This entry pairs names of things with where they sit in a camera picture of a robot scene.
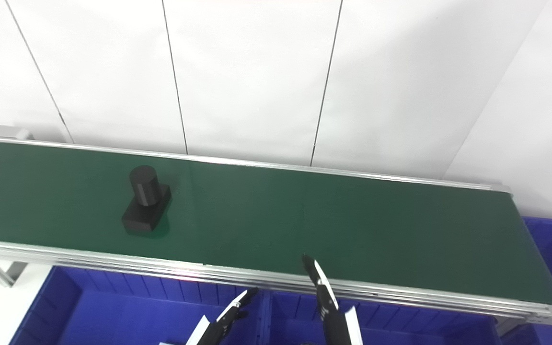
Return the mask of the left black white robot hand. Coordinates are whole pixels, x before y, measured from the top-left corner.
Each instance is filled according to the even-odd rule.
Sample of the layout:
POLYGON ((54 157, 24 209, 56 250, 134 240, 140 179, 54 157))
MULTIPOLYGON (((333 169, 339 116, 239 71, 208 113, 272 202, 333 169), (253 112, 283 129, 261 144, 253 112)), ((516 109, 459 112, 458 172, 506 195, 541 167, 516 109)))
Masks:
POLYGON ((209 321, 207 316, 202 316, 186 344, 219 345, 229 334, 233 324, 248 316, 248 311, 244 308, 250 304, 258 292, 259 288, 253 287, 239 293, 212 322, 209 321))

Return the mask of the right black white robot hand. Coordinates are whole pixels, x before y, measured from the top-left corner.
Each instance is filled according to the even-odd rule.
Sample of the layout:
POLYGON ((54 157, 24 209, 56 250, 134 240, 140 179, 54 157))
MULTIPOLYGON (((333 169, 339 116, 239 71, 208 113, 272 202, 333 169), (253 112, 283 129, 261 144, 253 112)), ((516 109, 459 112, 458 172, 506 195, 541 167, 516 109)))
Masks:
POLYGON ((361 327, 355 306, 346 311, 340 308, 327 276, 314 258, 303 254, 302 263, 316 288, 317 309, 327 345, 362 345, 361 327))

